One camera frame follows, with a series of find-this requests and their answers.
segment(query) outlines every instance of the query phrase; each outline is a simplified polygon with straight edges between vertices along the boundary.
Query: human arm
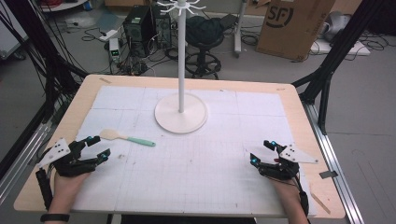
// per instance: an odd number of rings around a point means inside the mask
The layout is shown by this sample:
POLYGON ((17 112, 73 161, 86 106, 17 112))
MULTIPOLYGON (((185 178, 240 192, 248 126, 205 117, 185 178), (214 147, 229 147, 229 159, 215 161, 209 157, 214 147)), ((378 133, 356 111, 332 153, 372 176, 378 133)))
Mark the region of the human arm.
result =
MULTIPOLYGON (((75 177, 55 174, 55 188, 47 214, 69 214, 84 180, 90 173, 75 177)), ((46 221, 45 224, 64 224, 64 221, 46 221)))
POLYGON ((300 204, 299 190, 294 186, 293 181, 271 179, 271 182, 288 216, 289 224, 307 224, 308 219, 300 204))

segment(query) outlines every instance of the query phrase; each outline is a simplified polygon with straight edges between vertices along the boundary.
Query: robotic hand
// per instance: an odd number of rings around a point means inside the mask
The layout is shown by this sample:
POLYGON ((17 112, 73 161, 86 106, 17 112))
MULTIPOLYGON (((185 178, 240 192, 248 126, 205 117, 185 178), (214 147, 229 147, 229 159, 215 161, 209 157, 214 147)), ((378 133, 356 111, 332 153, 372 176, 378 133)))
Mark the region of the robotic hand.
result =
POLYGON ((99 153, 96 158, 80 161, 81 151, 85 146, 90 147, 100 141, 99 136, 87 137, 81 141, 74 141, 67 145, 64 138, 61 138, 55 145, 45 151, 41 156, 37 167, 39 170, 35 173, 41 194, 44 199, 44 205, 50 208, 52 201, 52 190, 50 188, 50 171, 55 167, 61 176, 77 176, 89 173, 95 170, 96 166, 108 160, 110 149, 99 153), (49 164, 49 173, 47 174, 43 166, 49 164))
POLYGON ((250 153, 250 164, 259 170, 260 175, 278 180, 292 179, 296 184, 297 189, 300 191, 301 207, 307 216, 309 203, 308 197, 301 186, 300 178, 297 176, 300 170, 298 162, 318 163, 318 160, 315 160, 293 145, 281 146, 275 141, 270 143, 266 140, 264 141, 264 145, 277 152, 278 159, 275 159, 277 164, 264 163, 252 153, 250 153))

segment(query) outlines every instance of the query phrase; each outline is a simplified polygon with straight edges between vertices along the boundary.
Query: wristband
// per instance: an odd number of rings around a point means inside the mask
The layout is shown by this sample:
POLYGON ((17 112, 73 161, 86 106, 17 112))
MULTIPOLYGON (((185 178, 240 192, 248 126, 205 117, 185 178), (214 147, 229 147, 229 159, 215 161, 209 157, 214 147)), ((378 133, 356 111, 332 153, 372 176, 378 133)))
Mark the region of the wristband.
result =
POLYGON ((67 214, 44 214, 41 216, 40 221, 64 221, 67 222, 70 216, 67 214))

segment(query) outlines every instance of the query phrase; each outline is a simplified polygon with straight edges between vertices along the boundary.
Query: round base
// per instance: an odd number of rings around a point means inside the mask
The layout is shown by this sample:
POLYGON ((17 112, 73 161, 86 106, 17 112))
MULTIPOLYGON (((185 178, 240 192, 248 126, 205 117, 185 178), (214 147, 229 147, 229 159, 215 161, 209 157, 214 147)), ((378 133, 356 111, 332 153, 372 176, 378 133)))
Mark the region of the round base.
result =
POLYGON ((198 97, 184 94, 184 112, 178 112, 178 94, 167 96, 155 107, 155 119, 172 133, 192 133, 207 120, 207 108, 198 97))

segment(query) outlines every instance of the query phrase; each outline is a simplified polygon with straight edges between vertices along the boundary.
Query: teal handle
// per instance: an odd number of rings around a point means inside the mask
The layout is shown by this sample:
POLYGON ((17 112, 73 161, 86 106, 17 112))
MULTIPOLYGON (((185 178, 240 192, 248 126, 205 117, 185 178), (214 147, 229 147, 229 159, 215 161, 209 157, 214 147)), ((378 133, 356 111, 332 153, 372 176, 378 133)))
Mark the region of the teal handle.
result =
POLYGON ((131 141, 131 142, 135 142, 135 143, 143 145, 143 146, 155 147, 155 143, 150 142, 148 140, 144 140, 144 139, 127 137, 126 140, 131 141))

